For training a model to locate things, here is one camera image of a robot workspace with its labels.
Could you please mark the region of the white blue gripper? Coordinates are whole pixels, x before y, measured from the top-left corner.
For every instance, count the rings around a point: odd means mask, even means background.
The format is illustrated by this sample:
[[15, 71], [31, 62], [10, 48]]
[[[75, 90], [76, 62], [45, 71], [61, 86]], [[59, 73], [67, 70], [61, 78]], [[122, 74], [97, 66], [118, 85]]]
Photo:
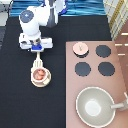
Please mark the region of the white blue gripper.
[[42, 51], [43, 51], [43, 48], [40, 44], [32, 45], [32, 47], [31, 47], [31, 52], [42, 52]]

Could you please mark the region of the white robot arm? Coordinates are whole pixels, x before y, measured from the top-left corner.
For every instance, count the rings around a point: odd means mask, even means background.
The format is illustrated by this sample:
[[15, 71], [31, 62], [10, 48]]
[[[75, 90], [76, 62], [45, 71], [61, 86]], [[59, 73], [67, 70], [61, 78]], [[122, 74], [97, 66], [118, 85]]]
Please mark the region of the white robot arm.
[[19, 15], [22, 33], [19, 36], [21, 49], [32, 52], [43, 52], [45, 48], [52, 48], [52, 39], [41, 37], [40, 26], [54, 27], [58, 17], [66, 9], [65, 0], [44, 0], [40, 6], [29, 6]]

